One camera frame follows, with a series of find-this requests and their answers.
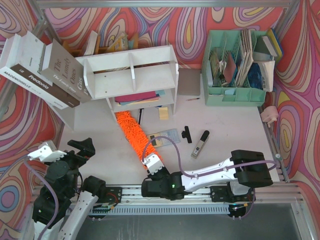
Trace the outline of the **orange microfiber duster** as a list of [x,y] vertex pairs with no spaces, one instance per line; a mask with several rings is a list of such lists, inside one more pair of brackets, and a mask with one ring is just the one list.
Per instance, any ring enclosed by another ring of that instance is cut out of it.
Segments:
[[132,117],[130,111],[121,111],[116,112],[116,121],[120,128],[122,129],[125,138],[128,140],[135,153],[137,154],[139,160],[143,162],[143,160],[150,154],[156,154],[159,157],[159,163],[157,164],[157,170],[165,170],[165,166],[163,164],[163,159],[160,154],[156,151],[156,149],[150,143],[145,150],[149,139],[145,132],[142,130],[138,122],[134,117]]

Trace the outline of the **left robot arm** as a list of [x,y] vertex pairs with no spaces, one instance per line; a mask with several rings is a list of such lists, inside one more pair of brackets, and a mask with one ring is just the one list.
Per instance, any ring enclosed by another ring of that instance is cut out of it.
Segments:
[[107,195],[106,182],[89,176],[78,188],[80,167],[96,153],[92,138],[70,140],[75,152],[61,151],[49,140],[27,155],[25,166],[44,186],[33,203],[37,240],[74,240],[94,204]]

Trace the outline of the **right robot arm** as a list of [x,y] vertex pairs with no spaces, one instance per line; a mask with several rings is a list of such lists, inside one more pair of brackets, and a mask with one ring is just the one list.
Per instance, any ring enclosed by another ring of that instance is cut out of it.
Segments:
[[141,184],[142,197],[171,201],[217,184],[227,184],[235,196],[244,195],[249,189],[271,186],[270,170],[277,166],[273,160],[266,160],[263,153],[249,150],[234,150],[229,158],[209,167],[172,173],[155,153],[142,163],[148,173]]

